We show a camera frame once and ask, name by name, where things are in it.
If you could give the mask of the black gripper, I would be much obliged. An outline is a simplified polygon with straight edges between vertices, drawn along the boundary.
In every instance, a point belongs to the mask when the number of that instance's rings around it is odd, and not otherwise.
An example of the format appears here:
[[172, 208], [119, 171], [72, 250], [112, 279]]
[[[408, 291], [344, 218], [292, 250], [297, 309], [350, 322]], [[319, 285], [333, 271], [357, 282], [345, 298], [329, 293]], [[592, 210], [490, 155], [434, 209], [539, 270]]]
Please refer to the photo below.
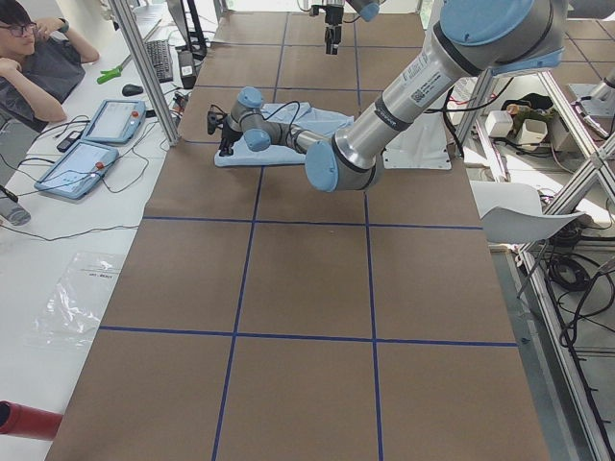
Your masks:
[[340, 26], [343, 23], [345, 1], [322, 0], [322, 9], [325, 12], [325, 44], [327, 55], [337, 55], [340, 44]]
[[221, 131], [220, 156], [230, 157], [232, 155], [232, 147], [238, 140], [238, 131], [232, 127], [228, 119], [222, 122]]

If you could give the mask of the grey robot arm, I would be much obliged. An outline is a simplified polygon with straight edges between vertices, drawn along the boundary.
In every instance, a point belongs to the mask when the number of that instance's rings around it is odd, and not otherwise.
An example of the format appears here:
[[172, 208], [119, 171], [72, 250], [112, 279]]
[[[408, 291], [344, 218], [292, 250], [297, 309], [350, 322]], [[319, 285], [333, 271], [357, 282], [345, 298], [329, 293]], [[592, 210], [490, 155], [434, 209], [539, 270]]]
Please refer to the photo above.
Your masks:
[[352, 126], [325, 137], [267, 120], [260, 91], [246, 86], [229, 112], [208, 113], [208, 132], [222, 132], [223, 155], [239, 139], [256, 152], [272, 145], [293, 149], [304, 155], [307, 178], [318, 190], [366, 189], [380, 178], [386, 145], [459, 79], [484, 70], [524, 75], [558, 66], [567, 12], [565, 1], [446, 1], [421, 53]]
[[310, 15], [316, 16], [320, 12], [325, 15], [325, 45], [327, 55], [336, 55], [342, 41], [342, 24], [344, 23], [344, 9], [349, 6], [355, 11], [358, 18], [369, 22], [380, 12], [381, 1], [374, 0], [325, 0], [310, 6]]

